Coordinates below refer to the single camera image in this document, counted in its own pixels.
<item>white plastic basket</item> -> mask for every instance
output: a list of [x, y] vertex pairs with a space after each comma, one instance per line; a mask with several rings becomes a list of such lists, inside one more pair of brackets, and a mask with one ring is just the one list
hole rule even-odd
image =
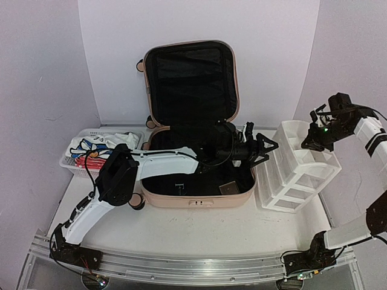
[[285, 121], [276, 131], [279, 148], [256, 168], [262, 207], [295, 213], [340, 172], [333, 152], [301, 148], [308, 128], [307, 122]]
[[[127, 133], [131, 132], [133, 134], [136, 134], [138, 136], [138, 145], [137, 149], [141, 148], [141, 145], [143, 144], [144, 141], [144, 133], [141, 131], [135, 131], [135, 130], [130, 130], [129, 128], [100, 128], [100, 129], [84, 129], [79, 132], [77, 135], [78, 137], [86, 137], [86, 136], [96, 136], [96, 135], [101, 135], [101, 134], [114, 134], [114, 133]], [[81, 176], [85, 178], [89, 178], [86, 170], [84, 168], [80, 168], [76, 166], [75, 159], [72, 157], [68, 157], [63, 153], [59, 165], [63, 168], [67, 168], [70, 170], [74, 175], [76, 176]], [[99, 169], [89, 169], [91, 176], [96, 179], [99, 174]]]

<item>white table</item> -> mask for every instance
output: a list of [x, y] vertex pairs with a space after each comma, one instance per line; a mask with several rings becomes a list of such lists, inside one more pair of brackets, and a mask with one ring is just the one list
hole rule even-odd
[[[150, 130], [143, 130], [145, 140]], [[272, 130], [259, 130], [271, 138]], [[74, 176], [49, 233], [66, 221], [92, 189], [91, 181]], [[270, 211], [255, 198], [238, 208], [168, 209], [149, 204], [141, 211], [124, 205], [110, 211], [85, 236], [82, 245], [125, 253], [184, 257], [261, 256], [306, 250], [314, 234], [330, 229], [318, 196], [297, 214]]]

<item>folded clothes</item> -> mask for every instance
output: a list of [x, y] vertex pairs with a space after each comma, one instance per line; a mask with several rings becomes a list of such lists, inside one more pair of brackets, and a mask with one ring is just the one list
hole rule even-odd
[[128, 148], [135, 149], [138, 142], [138, 136], [131, 132], [127, 134], [103, 134], [94, 137], [75, 137], [67, 147], [65, 155], [74, 158], [77, 167], [84, 168], [86, 153], [98, 149], [88, 155], [87, 167], [88, 169], [101, 169], [116, 145], [125, 143]]

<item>suitcase lid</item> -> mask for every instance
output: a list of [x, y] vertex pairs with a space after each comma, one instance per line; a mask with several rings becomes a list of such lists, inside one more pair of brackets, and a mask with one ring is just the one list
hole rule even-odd
[[144, 71], [149, 108], [157, 126], [232, 121], [239, 111], [235, 58], [220, 41], [151, 49]]

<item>pink suitcase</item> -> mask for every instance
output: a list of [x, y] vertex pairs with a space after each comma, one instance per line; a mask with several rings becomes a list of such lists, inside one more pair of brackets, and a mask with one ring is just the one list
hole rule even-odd
[[[158, 127], [144, 144], [145, 150], [190, 146], [173, 139], [169, 126], [232, 121], [238, 114], [235, 58], [224, 42], [156, 47], [139, 61], [137, 69], [145, 75], [151, 110], [147, 126]], [[236, 185], [238, 191], [223, 195], [223, 185], [234, 189]], [[155, 176], [141, 182], [150, 204], [169, 208], [237, 207], [248, 200], [255, 185], [254, 170], [234, 167], [231, 161], [200, 175]]]

